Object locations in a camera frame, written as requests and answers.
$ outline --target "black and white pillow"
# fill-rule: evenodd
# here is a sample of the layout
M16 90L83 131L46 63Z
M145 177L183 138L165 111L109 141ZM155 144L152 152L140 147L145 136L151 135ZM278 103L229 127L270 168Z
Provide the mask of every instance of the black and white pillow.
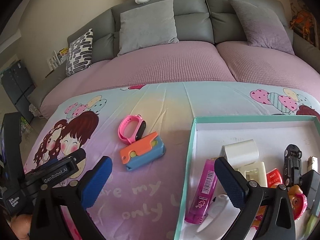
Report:
M89 68L92 58L93 29L70 43L66 62L67 77L72 74Z

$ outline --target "red label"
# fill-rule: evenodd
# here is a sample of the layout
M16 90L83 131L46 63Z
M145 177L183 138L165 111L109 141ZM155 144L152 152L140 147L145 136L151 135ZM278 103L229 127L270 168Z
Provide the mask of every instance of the red label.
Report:
M268 187L277 186L282 184L282 178L278 169L274 169L267 173Z

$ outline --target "pink lighter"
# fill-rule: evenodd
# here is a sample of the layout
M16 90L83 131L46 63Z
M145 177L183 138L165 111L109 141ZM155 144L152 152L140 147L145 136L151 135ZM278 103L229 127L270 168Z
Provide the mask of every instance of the pink lighter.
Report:
M217 180L217 176L214 172L214 160L206 160L195 198L184 219L186 222L191 224L202 223L207 215L209 203L212 199Z

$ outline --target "white plastic item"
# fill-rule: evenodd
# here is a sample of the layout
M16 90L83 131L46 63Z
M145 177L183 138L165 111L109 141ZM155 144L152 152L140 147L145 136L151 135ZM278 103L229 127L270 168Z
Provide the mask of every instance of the white plastic item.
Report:
M255 180L262 187L268 187L266 168L264 162L255 162L239 168L240 173L247 181Z
M318 158L311 156L308 159L308 171L314 170L318 172Z
M196 236L201 240L220 240L238 216L240 209L233 207L227 195L216 197L208 209L208 216L198 227Z
M254 140L223 145L220 155L237 169L241 166L254 163L259 158L259 150Z

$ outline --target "orange and blue toy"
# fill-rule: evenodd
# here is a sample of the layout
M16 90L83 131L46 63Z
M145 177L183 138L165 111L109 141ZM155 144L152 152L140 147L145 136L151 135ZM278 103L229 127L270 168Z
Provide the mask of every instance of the orange and blue toy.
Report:
M165 151L162 139L153 132L120 150L120 156L127 170L132 171L160 158Z

